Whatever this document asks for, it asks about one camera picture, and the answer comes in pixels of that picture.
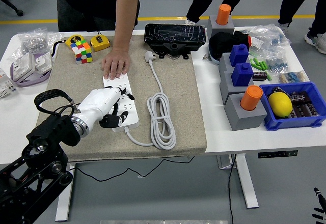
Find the person's left hand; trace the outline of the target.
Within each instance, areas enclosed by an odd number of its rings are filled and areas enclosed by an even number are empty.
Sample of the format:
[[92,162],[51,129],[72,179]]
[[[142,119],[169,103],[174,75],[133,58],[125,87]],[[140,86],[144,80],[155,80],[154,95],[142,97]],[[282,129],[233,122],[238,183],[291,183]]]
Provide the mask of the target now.
[[105,55],[101,61],[103,77],[113,80],[119,78],[122,74],[126,74],[129,70],[131,59],[127,49],[113,47],[113,49]]

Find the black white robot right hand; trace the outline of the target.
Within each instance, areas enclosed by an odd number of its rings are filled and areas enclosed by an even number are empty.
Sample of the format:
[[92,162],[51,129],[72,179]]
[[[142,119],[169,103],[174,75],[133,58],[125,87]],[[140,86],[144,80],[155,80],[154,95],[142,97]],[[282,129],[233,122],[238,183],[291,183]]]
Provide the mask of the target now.
[[317,219],[316,223],[325,223],[325,197],[316,187],[314,187],[314,192],[317,196],[320,208],[315,207],[314,210],[318,213],[312,213],[311,216]]

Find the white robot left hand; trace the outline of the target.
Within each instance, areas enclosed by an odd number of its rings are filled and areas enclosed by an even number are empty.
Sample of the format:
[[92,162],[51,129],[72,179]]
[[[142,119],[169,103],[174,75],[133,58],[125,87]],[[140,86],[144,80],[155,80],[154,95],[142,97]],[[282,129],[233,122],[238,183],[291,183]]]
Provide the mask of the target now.
[[92,90],[71,116],[79,135],[87,136],[97,121],[103,128],[121,126],[128,116],[127,111],[117,114],[122,95],[134,101],[134,96],[127,88],[106,87]]

